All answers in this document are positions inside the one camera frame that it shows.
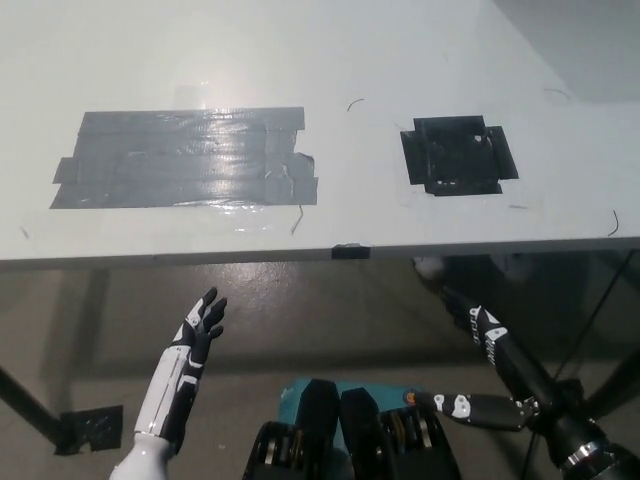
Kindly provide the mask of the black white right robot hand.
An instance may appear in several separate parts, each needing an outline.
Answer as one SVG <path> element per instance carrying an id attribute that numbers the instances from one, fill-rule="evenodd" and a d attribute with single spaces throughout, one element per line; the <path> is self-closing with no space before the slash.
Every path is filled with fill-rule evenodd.
<path id="1" fill-rule="evenodd" d="M 560 386 L 517 339 L 480 303 L 445 287 L 441 300 L 495 369 L 510 395 L 418 392 L 416 405 L 469 426 L 542 436 L 552 463 L 569 472 L 600 463 L 608 440 L 585 413 L 570 404 Z"/>

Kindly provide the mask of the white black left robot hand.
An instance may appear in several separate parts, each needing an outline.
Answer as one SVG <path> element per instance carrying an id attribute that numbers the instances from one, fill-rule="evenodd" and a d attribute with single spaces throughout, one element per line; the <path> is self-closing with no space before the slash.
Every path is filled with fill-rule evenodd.
<path id="1" fill-rule="evenodd" d="M 227 299 L 210 288 L 185 315 L 164 349 L 134 426 L 133 445 L 112 470 L 112 479 L 167 479 L 209 357 L 224 330 Z"/>

